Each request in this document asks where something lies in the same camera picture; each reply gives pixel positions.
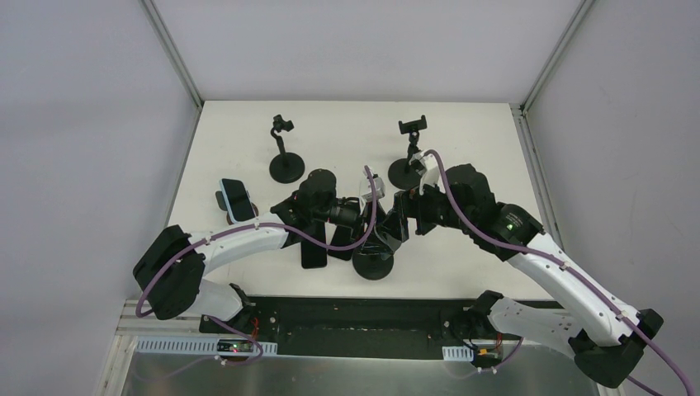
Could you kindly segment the black phone stand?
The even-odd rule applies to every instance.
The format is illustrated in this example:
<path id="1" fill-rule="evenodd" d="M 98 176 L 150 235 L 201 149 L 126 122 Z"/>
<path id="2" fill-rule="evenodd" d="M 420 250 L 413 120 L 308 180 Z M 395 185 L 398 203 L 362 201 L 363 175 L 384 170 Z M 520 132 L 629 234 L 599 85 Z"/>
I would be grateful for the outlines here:
<path id="1" fill-rule="evenodd" d="M 270 135 L 276 141 L 279 154 L 270 162 L 268 171 L 274 181 L 282 184 L 291 184 L 299 180 L 305 172 L 303 158 L 296 153 L 288 152 L 281 136 L 281 132 L 290 132 L 293 129 L 291 120 L 284 120 L 281 115 L 273 117 Z"/>
<path id="2" fill-rule="evenodd" d="M 427 118 L 425 115 L 417 120 L 399 121 L 399 130 L 401 134 L 407 134 L 409 146 L 405 158 L 396 159 L 389 167 L 388 177 L 390 183 L 401 190 L 408 190 L 416 186 L 420 180 L 420 175 L 409 164 L 410 159 L 419 152 L 419 136 L 420 131 L 428 128 Z"/>
<path id="3" fill-rule="evenodd" d="M 378 281 L 386 278 L 394 267 L 393 253 L 367 253 L 356 250 L 352 255 L 354 271 L 362 278 L 369 281 Z"/>

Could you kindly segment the black phone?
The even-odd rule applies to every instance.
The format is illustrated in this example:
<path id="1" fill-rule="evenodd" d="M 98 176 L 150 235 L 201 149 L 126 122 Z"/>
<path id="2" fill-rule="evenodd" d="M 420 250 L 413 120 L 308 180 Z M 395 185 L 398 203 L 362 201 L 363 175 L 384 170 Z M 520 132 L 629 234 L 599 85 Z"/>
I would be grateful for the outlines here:
<path id="1" fill-rule="evenodd" d="M 305 270 L 325 268 L 328 265 L 327 250 L 304 241 L 300 244 L 300 262 Z"/>

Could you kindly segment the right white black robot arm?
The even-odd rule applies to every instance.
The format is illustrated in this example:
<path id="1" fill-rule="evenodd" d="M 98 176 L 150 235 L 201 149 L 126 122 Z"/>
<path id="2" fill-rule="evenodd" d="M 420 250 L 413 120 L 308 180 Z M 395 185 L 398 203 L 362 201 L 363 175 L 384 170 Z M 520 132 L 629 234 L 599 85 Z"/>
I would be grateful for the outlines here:
<path id="1" fill-rule="evenodd" d="M 643 357 L 663 319 L 614 298 L 584 274 L 525 209 L 495 199 L 484 174 L 464 164 L 447 170 L 448 190 L 414 186 L 396 193 L 392 209 L 376 225 L 381 240 L 397 250 L 409 237 L 436 227 L 458 229 L 480 249 L 521 271 L 565 309 L 557 316 L 487 290 L 452 320 L 456 337 L 523 337 L 569 357 L 591 380 L 616 388 Z"/>

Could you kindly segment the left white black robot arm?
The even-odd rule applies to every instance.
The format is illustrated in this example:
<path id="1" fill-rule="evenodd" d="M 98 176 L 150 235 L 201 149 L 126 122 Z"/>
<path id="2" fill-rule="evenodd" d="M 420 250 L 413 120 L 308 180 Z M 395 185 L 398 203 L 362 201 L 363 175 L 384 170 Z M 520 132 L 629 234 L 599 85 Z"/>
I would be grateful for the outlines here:
<path id="1" fill-rule="evenodd" d="M 232 333 L 245 332 L 252 312 L 234 285 L 206 280 L 213 270 L 261 252 L 300 244 L 322 265 L 329 252 L 353 253 L 369 239 L 379 216 L 385 183 L 370 167 L 359 197 L 338 198 L 336 178 L 326 169 L 309 174 L 288 198 L 267 213 L 221 231 L 187 233 L 168 226 L 137 261 L 133 276 L 142 290 L 135 314 L 169 320 L 190 312 L 218 318 Z"/>

